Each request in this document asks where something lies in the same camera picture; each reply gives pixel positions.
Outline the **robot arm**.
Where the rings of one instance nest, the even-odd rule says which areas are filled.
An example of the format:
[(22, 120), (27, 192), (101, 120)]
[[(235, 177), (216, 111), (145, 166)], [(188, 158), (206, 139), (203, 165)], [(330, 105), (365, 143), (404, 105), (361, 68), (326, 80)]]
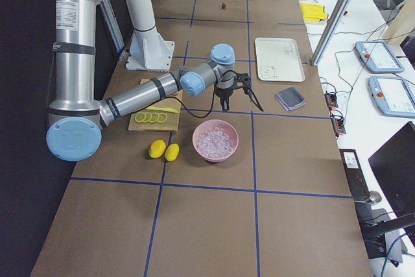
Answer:
[(174, 43), (158, 33), (151, 0), (125, 0), (138, 51), (136, 69), (160, 70), (162, 75), (101, 101), (94, 98), (96, 9), (107, 0), (56, 0), (56, 98), (49, 105), (47, 146), (57, 158), (77, 162), (92, 156), (101, 144), (102, 128), (132, 112), (164, 100), (178, 91), (190, 96), (209, 86), (229, 90), (234, 82), (233, 48), (214, 46), (197, 67), (171, 69)]

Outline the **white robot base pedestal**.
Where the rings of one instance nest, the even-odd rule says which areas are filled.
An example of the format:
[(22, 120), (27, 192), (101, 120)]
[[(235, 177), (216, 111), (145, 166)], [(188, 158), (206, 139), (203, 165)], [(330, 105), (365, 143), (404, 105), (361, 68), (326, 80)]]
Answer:
[(158, 32), (151, 0), (125, 0), (134, 34), (126, 68), (129, 70), (168, 71), (175, 43)]

